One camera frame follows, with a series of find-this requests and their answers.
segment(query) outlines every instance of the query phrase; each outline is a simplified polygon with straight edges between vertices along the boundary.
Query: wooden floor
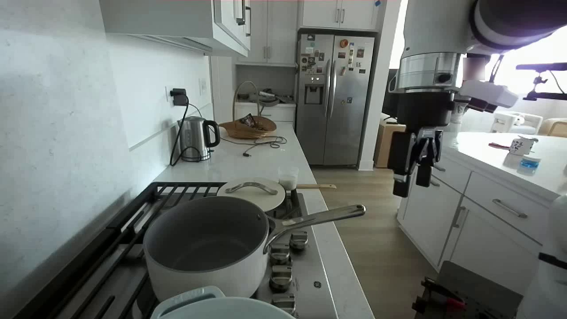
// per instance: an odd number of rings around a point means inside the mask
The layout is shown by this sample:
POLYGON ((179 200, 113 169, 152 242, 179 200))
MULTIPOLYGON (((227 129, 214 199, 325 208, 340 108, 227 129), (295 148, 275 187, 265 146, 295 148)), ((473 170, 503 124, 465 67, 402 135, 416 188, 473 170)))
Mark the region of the wooden floor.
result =
POLYGON ((410 319, 412 302, 421 295, 424 276, 435 270, 400 230, 396 212, 400 199, 392 195, 392 172, 386 169, 313 169, 329 208, 363 204, 362 217, 335 222, 376 319, 410 319))

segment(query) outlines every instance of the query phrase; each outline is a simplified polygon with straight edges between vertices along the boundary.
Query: refrigerator door handle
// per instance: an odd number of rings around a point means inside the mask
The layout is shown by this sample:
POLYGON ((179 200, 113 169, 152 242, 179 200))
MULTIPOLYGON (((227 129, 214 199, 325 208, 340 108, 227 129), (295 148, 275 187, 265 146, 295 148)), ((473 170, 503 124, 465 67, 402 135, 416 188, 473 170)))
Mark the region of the refrigerator door handle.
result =
POLYGON ((331 59, 327 60, 327 66, 325 67, 325 92, 323 96, 323 107, 325 108, 325 118, 327 118, 327 113, 329 111, 329 89, 331 87, 331 59))
POLYGON ((330 104, 330 111, 329 115, 327 116, 327 120, 333 116, 333 108, 335 106, 335 91, 337 88, 337 68, 336 68, 337 61, 333 61, 333 66, 331 67, 331 92, 329 92, 329 104, 330 104))

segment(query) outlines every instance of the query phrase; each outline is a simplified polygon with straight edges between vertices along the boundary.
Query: stove knob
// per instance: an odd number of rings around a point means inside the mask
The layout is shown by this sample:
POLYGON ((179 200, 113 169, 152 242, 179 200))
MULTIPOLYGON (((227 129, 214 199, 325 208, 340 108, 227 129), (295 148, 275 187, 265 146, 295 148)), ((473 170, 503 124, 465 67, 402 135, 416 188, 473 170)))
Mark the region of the stove knob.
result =
POLYGON ((272 296, 272 305, 293 316, 295 313, 295 296, 293 293, 275 293, 272 296))
POLYGON ((272 274, 270 276, 270 288, 276 292, 286 292, 291 285, 293 277, 291 275, 291 266, 276 265, 272 266, 272 274))
POLYGON ((307 232, 293 232, 289 238, 289 245, 296 250, 303 250, 307 245, 307 232))
POLYGON ((270 249, 270 263, 272 265, 285 265, 289 261, 288 244, 272 244, 270 249))

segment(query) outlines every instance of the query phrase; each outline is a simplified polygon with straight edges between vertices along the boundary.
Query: gas stove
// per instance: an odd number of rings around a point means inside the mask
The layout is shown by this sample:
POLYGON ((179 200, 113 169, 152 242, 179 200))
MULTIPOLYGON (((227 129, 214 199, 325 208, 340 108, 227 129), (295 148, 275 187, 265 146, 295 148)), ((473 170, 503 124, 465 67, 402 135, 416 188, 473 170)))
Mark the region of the gas stove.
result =
MULTIPOLYGON (((161 213, 187 200, 216 196, 223 184, 150 184, 15 318, 150 318, 159 301, 142 249, 146 230, 161 213)), ((277 219, 306 215, 303 195, 288 192, 284 202, 266 214, 277 219)), ((337 318, 310 226, 272 243, 264 279, 251 298, 296 318, 337 318)))

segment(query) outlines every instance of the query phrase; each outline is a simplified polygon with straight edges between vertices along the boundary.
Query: kettle handle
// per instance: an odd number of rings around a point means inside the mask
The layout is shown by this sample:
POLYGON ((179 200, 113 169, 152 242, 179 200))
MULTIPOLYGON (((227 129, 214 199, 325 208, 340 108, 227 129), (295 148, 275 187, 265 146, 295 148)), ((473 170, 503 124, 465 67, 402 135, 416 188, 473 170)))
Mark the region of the kettle handle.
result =
POLYGON ((215 121, 205 120, 203 122, 203 130, 205 133, 205 146, 212 148, 217 146, 221 142, 221 135, 219 134, 218 124, 215 121), (211 135, 209 133, 209 127, 213 128, 214 131, 214 142, 211 142, 211 135))

